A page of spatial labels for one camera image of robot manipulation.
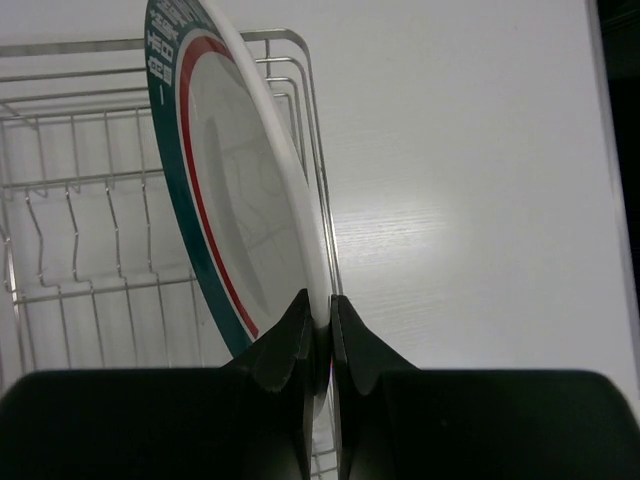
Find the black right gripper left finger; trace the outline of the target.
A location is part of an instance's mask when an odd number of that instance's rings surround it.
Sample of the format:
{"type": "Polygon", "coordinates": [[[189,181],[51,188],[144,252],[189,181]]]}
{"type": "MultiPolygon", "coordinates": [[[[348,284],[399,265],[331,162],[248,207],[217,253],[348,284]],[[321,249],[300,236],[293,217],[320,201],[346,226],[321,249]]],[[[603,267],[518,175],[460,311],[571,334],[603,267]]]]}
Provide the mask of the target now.
{"type": "Polygon", "coordinates": [[[300,291],[216,368],[31,373],[1,401],[5,479],[306,479],[315,348],[300,291]]]}

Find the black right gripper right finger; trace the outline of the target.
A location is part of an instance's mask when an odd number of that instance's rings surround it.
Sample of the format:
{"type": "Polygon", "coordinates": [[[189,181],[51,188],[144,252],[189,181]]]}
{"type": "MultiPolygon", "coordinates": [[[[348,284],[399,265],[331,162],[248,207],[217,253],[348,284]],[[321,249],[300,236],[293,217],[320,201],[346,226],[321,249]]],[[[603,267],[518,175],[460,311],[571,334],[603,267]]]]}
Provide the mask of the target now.
{"type": "Polygon", "coordinates": [[[331,301],[342,479],[635,479],[639,426],[585,370],[421,369],[331,301]]]}

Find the green rimmed plate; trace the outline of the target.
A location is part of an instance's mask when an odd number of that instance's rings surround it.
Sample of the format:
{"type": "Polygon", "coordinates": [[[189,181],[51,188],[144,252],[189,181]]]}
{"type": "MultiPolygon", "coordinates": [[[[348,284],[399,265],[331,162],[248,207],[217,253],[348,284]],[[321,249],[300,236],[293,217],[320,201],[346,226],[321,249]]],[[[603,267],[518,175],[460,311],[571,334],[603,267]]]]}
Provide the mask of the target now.
{"type": "Polygon", "coordinates": [[[172,206],[200,290],[238,356],[305,293],[329,383],[331,284],[292,136],[238,30],[212,1],[151,1],[147,90],[172,206]]]}

